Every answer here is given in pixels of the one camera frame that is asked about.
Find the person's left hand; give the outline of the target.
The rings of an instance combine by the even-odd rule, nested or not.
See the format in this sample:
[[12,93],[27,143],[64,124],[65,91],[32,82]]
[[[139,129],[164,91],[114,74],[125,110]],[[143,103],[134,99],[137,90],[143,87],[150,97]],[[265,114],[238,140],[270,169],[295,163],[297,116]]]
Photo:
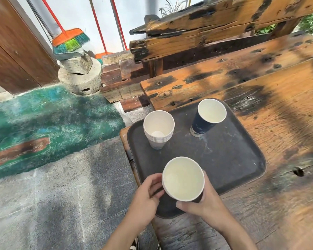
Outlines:
[[126,216],[138,223],[150,223],[156,215],[159,199],[150,198],[149,190],[163,189],[162,173],[148,176],[138,187]]

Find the person's right hand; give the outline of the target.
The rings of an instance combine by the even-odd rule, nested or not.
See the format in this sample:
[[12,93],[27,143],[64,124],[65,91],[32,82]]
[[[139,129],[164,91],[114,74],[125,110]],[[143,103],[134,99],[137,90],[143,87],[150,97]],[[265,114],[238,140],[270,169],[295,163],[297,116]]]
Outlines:
[[227,223],[234,221],[230,211],[222,202],[221,198],[213,188],[207,173],[204,172],[203,195],[199,202],[201,206],[200,213],[189,213],[202,218],[208,225],[218,232],[223,229]]

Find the dark paper cup white inside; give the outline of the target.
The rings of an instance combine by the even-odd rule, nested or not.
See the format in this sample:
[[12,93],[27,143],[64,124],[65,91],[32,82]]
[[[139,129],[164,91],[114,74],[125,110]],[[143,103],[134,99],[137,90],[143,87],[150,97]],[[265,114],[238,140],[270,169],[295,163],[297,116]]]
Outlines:
[[171,198],[182,202],[194,201],[203,192],[204,172],[193,159],[176,157],[164,167],[162,185]]

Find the person's left forearm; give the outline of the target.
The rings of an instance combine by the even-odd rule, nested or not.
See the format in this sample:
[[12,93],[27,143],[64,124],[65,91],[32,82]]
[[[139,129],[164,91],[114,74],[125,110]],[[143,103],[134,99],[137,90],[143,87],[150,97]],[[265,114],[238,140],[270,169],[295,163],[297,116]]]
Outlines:
[[101,250],[130,250],[133,242],[147,225],[148,223],[123,219]]

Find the person's right forearm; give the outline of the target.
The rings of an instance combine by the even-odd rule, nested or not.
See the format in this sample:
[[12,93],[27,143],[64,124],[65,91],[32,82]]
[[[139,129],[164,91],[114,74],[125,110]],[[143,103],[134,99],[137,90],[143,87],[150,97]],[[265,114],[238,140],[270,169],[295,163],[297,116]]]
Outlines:
[[246,230],[237,222],[232,221],[219,231],[231,250],[258,250]]

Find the black plastic serving tray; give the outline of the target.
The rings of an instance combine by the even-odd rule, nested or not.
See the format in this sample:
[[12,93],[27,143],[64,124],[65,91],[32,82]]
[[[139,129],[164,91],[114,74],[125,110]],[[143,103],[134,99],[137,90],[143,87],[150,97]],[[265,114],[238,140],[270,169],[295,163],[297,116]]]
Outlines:
[[143,182],[148,176],[162,173],[176,157],[193,159],[207,173],[218,194],[224,194],[260,177],[266,169],[263,153],[250,137],[229,106],[225,120],[201,137],[190,133],[199,103],[170,111],[175,120],[171,139],[160,150],[153,149],[143,130],[143,120],[128,130],[127,140]]

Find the stack of white paper cups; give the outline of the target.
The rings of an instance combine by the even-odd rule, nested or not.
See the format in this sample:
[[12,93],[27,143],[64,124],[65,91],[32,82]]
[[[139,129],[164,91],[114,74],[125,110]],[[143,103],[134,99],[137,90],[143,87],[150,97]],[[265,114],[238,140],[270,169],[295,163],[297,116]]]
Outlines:
[[175,129],[173,116],[162,110],[149,113],[143,121],[143,130],[150,146],[160,150],[171,139]]

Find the dark blue paper cup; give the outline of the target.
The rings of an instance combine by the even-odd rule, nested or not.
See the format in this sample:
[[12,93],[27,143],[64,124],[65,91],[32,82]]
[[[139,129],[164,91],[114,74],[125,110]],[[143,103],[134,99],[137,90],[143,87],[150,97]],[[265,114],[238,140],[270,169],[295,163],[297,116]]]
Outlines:
[[215,125],[223,122],[226,116],[227,110],[221,101],[204,99],[198,104],[190,132],[194,137],[201,137]]

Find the round stone base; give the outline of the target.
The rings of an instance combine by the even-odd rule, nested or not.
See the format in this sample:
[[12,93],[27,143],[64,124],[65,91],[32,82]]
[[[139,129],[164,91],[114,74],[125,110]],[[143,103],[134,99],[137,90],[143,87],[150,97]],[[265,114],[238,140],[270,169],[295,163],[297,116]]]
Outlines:
[[86,75],[71,74],[64,67],[59,68],[58,79],[70,92],[75,95],[91,95],[103,87],[101,80],[102,64],[95,58],[92,58],[93,65]]

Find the grey stone block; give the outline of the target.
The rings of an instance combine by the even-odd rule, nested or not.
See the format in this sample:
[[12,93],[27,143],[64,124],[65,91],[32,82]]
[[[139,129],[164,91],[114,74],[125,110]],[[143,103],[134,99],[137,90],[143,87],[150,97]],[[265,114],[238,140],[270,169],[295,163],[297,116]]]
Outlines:
[[79,57],[61,60],[60,63],[69,73],[80,75],[88,74],[93,65],[91,57],[86,52]]

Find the orange broom with green bristles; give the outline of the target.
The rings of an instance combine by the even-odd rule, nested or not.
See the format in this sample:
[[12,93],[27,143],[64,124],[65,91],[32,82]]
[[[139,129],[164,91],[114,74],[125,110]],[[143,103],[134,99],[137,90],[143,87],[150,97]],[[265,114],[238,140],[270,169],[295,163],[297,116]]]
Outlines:
[[79,28],[65,30],[60,24],[57,16],[54,14],[52,9],[46,0],[42,0],[43,4],[50,12],[52,18],[61,30],[61,34],[53,38],[52,47],[54,54],[70,53],[81,48],[85,43],[90,41],[90,38]]

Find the weathered wooden bench backrest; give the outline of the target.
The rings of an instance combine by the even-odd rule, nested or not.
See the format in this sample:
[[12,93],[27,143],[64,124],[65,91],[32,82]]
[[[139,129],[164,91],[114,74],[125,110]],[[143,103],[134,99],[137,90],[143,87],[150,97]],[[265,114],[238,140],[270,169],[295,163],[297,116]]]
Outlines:
[[139,64],[276,25],[269,41],[312,13],[313,0],[203,0],[130,30],[147,37],[130,41],[129,50]]

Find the spiky green potted plant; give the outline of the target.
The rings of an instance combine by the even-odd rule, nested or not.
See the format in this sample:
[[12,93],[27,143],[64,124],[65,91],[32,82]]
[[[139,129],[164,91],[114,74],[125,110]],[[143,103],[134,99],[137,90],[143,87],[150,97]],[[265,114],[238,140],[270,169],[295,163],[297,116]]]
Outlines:
[[173,4],[170,0],[164,1],[166,2],[165,5],[159,8],[162,18],[187,8],[189,0],[176,0],[175,4]]

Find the brown wooden door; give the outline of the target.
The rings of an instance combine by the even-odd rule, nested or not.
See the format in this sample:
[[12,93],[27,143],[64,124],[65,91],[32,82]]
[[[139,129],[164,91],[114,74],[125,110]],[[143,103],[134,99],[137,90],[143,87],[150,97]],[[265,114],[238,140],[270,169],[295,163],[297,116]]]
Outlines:
[[0,0],[0,87],[13,95],[59,83],[50,45],[17,0]]

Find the dark thin poles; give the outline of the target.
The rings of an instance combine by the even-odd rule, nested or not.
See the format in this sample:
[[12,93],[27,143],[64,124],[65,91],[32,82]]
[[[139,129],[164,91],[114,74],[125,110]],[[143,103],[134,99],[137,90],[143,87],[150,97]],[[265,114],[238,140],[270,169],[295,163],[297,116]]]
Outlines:
[[43,20],[43,18],[41,17],[41,15],[37,11],[33,3],[30,0],[26,0],[26,2],[28,3],[34,15],[36,16],[38,22],[41,24],[43,30],[47,31],[46,35],[48,36],[49,40],[52,42],[52,40],[54,39],[53,33],[50,31],[49,27],[46,25],[45,21]]

